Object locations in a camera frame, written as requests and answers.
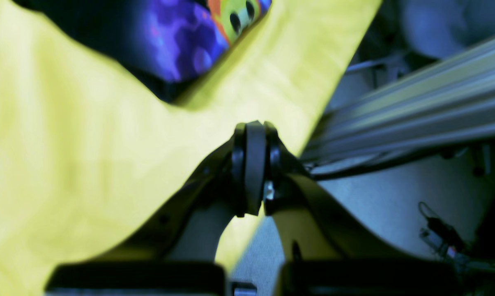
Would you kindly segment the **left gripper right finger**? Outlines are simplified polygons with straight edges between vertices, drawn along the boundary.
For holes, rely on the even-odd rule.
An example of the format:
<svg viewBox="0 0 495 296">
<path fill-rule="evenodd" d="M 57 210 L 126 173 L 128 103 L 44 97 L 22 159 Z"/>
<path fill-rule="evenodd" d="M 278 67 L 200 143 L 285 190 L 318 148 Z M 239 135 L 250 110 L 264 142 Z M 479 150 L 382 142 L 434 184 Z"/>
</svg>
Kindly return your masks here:
<svg viewBox="0 0 495 296">
<path fill-rule="evenodd" d="M 363 225 L 285 148 L 272 123 L 265 122 L 264 129 L 268 153 L 264 208 L 276 223 L 285 257 L 359 264 L 431 263 L 395 247 Z"/>
</svg>

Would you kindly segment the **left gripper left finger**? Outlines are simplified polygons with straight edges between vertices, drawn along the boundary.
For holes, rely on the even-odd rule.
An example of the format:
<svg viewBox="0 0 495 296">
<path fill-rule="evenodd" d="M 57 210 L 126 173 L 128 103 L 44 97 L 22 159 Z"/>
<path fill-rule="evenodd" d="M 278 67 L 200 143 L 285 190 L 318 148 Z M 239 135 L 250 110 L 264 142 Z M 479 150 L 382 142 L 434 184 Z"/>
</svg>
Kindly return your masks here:
<svg viewBox="0 0 495 296">
<path fill-rule="evenodd" d="M 264 198 L 267 124 L 240 123 L 183 186 L 96 264 L 211 264 L 235 217 L 258 215 Z"/>
</svg>

